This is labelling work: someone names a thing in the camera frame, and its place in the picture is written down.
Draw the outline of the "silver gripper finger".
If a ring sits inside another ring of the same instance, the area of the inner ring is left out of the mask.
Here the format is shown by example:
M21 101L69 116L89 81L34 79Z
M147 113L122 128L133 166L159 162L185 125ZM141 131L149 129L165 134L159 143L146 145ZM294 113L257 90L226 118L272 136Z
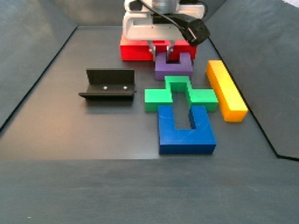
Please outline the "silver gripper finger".
M171 53L174 52L175 40L170 40L170 44L166 47L166 60L170 61Z
M155 48L155 44L154 44L154 41L153 40L147 40L147 44L149 44L149 47L150 47L150 53L153 54L154 56L154 61L155 61L155 55L157 55L157 48Z

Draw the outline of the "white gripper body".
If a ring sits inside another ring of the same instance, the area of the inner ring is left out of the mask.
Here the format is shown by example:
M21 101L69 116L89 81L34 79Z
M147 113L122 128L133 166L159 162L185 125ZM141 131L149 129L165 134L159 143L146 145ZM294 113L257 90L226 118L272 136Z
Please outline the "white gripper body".
M205 4L194 0L126 0L123 35L131 40L205 40Z

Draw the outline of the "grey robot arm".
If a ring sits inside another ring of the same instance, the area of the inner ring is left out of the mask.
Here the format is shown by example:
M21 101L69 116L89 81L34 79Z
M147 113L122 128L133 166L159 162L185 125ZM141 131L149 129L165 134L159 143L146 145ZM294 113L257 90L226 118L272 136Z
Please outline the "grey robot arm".
M195 58L198 45L210 36L203 23L207 6L199 0L126 0L121 56L127 61L155 60L166 53Z

